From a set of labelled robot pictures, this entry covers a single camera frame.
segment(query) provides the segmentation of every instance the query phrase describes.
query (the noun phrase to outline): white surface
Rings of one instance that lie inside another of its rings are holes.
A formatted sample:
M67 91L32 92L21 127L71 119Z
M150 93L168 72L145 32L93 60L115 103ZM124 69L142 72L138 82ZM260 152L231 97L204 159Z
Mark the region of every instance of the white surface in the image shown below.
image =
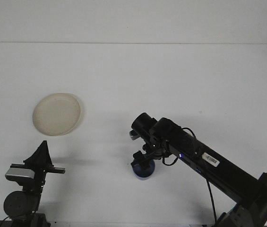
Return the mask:
M0 41L267 44L267 0L0 0Z
M55 92L75 94L85 113L53 138L32 114ZM206 181L185 164L156 162L148 180L134 176L143 142L129 131L142 112L192 128L258 178L267 172L267 45L0 44L0 219L6 196L21 189L5 180L9 165L48 140L53 163L66 168L46 178L40 211L49 221L212 223ZM218 215L234 205L213 194Z

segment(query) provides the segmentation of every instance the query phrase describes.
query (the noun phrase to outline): cable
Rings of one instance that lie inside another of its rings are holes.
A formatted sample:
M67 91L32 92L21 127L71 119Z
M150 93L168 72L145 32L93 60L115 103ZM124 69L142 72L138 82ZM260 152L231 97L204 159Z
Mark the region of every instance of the cable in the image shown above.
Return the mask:
M194 132L190 129L190 128L182 128L183 130L188 130L191 132L191 134L193 135L193 137L196 139L196 136L194 134ZM217 222L217 217L216 217L216 210L215 210L215 205L214 205L214 199L213 199L213 194L211 191L211 187L210 187L210 182L208 181L208 178L206 175L204 175L207 185L208 185L208 189L209 189L209 193L210 193L210 198L211 198L211 203L212 203L212 209L213 209L213 215L214 215L214 220L215 222Z
M163 164L164 164L165 166L172 166L172 165L174 165L174 164L177 162L178 159L179 159L179 158L176 157L175 160L174 160L171 164L166 164L166 163L165 163L165 157L163 157Z
M207 181L208 189L209 189L209 192L210 192L210 197L211 197L211 203L212 203L212 208L213 208L214 220L215 220L215 222L217 222L217 216L216 216L216 211L215 211L214 199L213 199L213 195L212 195L212 191L211 191L210 183L209 183L209 181L208 181L207 178L206 178L206 181Z
M8 219L8 218L9 218L9 216L7 216L6 218L4 218L4 219L1 221L1 223L0 223L0 227L2 226L3 222L4 222L6 219Z

